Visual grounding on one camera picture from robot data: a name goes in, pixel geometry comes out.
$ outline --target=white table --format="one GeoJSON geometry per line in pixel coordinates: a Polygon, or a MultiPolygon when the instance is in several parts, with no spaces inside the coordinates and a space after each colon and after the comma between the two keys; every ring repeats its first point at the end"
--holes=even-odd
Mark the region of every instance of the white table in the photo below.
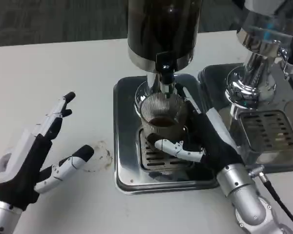
{"type": "MultiPolygon", "coordinates": [[[[197,76],[208,65],[243,62],[246,54],[233,31],[199,34],[194,60],[182,72],[197,76]]],[[[69,104],[73,115],[64,120],[45,167],[83,144],[100,147],[88,165],[96,172],[79,171],[41,195],[22,215],[16,234],[243,233],[219,188],[133,196],[115,188],[113,165],[99,161],[105,149],[113,155],[113,86],[144,74],[129,60],[126,39],[0,48],[0,157],[14,132],[32,129],[69,91],[77,95],[69,104]]],[[[293,213],[293,172],[269,178],[293,213]]]]}

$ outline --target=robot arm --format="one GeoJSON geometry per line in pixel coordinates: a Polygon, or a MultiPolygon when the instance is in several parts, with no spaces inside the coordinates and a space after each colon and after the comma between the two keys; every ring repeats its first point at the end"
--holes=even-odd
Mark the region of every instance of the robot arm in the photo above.
{"type": "Polygon", "coordinates": [[[41,171],[41,167],[61,129],[63,117],[72,114],[66,109],[75,97],[73,92],[62,97],[31,133],[25,130],[13,149],[0,159],[0,233],[13,233],[18,219],[39,194],[56,187],[70,177],[94,154],[85,145],[72,156],[41,171]]]}
{"type": "Polygon", "coordinates": [[[188,105],[191,123],[198,132],[197,142],[204,149],[197,152],[183,150],[182,142],[172,143],[168,139],[152,136],[155,147],[176,157],[202,162],[211,168],[217,181],[230,202],[235,207],[236,219],[246,233],[292,234],[285,225],[279,224],[269,202],[259,195],[253,177],[262,169],[247,172],[238,149],[224,126],[217,111],[212,108],[201,113],[188,90],[176,84],[178,94],[188,105]]]}

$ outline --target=metal drip tray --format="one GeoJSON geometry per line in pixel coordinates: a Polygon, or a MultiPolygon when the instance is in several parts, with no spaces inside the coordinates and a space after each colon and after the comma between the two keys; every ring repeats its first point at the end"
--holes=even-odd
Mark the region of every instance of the metal drip tray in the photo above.
{"type": "Polygon", "coordinates": [[[147,142],[143,129],[139,131],[139,145],[141,155],[141,166],[148,171],[172,171],[184,170],[193,165],[193,162],[179,159],[157,149],[147,142]]]}
{"type": "MultiPolygon", "coordinates": [[[[199,83],[190,75],[176,75],[201,106],[199,83]]],[[[126,194],[210,189],[218,186],[213,173],[192,163],[152,150],[148,145],[134,101],[146,77],[121,79],[114,88],[115,184],[126,194]]]]}
{"type": "Polygon", "coordinates": [[[254,152],[293,150],[293,129],[282,111],[243,112],[239,117],[254,152]]]}

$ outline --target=drip tray grate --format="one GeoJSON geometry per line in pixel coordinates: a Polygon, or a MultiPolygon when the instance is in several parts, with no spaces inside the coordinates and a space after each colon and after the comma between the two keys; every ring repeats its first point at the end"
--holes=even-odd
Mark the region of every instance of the drip tray grate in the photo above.
{"type": "Polygon", "coordinates": [[[139,132],[141,166],[148,171],[172,171],[186,169],[193,162],[179,159],[151,147],[146,140],[143,129],[139,132]]]}
{"type": "Polygon", "coordinates": [[[251,150],[266,153],[293,149],[293,129],[282,111],[242,112],[239,118],[251,150]]]}

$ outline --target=floor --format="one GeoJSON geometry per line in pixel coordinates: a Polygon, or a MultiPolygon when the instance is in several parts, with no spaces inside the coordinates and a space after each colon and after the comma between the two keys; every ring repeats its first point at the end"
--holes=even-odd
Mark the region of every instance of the floor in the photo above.
{"type": "MultiPolygon", "coordinates": [[[[126,0],[0,0],[0,46],[126,38],[126,0]]],[[[199,32],[236,29],[231,0],[205,0],[199,32]]]]}

